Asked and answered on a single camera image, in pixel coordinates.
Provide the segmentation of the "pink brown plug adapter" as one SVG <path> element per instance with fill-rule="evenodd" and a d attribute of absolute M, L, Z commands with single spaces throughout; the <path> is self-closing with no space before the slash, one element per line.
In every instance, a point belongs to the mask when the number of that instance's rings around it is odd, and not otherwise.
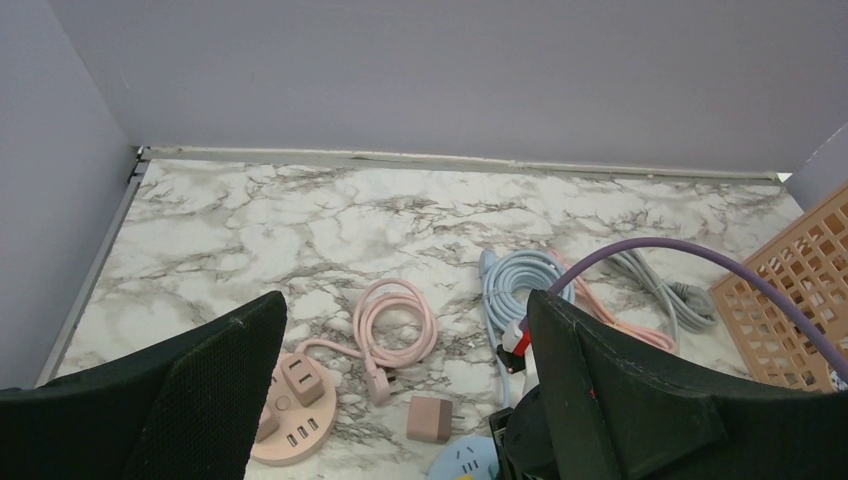
<path fill-rule="evenodd" d="M 280 362 L 282 376 L 303 407 L 309 407 L 325 394 L 320 373 L 302 352 L 288 354 Z"/>

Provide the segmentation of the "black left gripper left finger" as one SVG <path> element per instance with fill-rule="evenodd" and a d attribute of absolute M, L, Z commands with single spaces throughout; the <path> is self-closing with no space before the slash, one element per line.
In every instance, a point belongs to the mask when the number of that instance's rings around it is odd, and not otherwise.
<path fill-rule="evenodd" d="M 278 291 L 41 387 L 1 394 L 5 479 L 240 479 L 282 347 Z"/>

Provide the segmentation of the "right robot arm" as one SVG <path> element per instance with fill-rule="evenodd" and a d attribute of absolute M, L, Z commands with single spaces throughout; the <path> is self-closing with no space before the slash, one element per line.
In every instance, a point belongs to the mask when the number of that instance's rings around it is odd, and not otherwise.
<path fill-rule="evenodd" d="M 494 479 L 559 479 L 544 403 L 538 386 L 515 408 L 488 418 L 497 472 Z"/>

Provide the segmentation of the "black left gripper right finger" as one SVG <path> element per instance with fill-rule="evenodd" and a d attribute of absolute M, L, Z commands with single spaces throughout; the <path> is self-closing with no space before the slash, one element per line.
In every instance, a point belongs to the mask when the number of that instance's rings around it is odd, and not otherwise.
<path fill-rule="evenodd" d="M 539 384 L 527 471 L 544 479 L 843 479 L 847 396 L 737 378 L 527 302 Z"/>

